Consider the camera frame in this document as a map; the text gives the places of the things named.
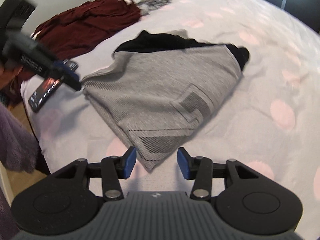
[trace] metal pivot screw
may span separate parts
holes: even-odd
[[[193,192],[193,195],[195,195],[198,198],[204,198],[204,197],[209,196],[209,192],[205,189],[200,188],[200,189],[196,189]]]
[[[117,198],[121,196],[121,192],[119,190],[116,189],[111,189],[105,192],[105,195],[107,198]]]

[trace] smartphone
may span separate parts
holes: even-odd
[[[68,59],[64,60],[62,64],[69,67],[73,72],[78,68],[76,62]],[[62,82],[60,80],[55,80],[53,78],[48,78],[43,81],[28,100],[32,111],[37,113],[61,84]]]

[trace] ribbed gray plate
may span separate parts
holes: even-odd
[[[253,236],[222,221],[208,202],[185,192],[130,192],[106,202],[86,226],[60,236],[21,232],[13,240],[302,240],[293,231]]]

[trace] blue clip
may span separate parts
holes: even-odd
[[[178,165],[180,167],[180,170],[182,172],[183,177],[185,179],[189,179],[190,178],[190,169],[189,169],[189,165],[188,165],[188,160],[184,156],[183,152],[180,149],[178,149],[177,161],[178,161]]]
[[[67,72],[67,73],[68,73],[73,79],[75,79],[76,81],[79,81],[79,80],[80,80],[79,76],[78,76],[76,73],[74,73],[69,67],[67,67],[66,65],[64,65],[64,64],[62,63],[62,61],[55,61],[55,62],[53,63],[53,65],[62,68],[62,69],[64,70],[64,72]]]
[[[128,179],[130,177],[137,160],[137,149],[135,147],[130,147],[128,150],[130,150],[131,152],[125,160],[125,166],[123,171],[124,179]]]

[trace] white bedsheet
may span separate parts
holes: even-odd
[[[112,63],[111,53],[141,30],[187,29],[212,43],[245,46],[251,59],[244,78],[217,116],[183,146],[193,155],[224,163],[235,158],[292,190],[304,205],[297,232],[320,236],[320,39],[294,17],[262,0],[173,0],[141,21],[77,57],[81,76]],[[27,100],[41,83],[33,77],[21,87],[27,111],[51,172],[84,157],[99,162],[122,155],[126,147],[82,95],[62,85],[38,114]],[[137,163],[130,190],[190,192],[176,153],[148,174]],[[98,179],[90,189],[101,195]],[[213,194],[223,189],[213,180]]]

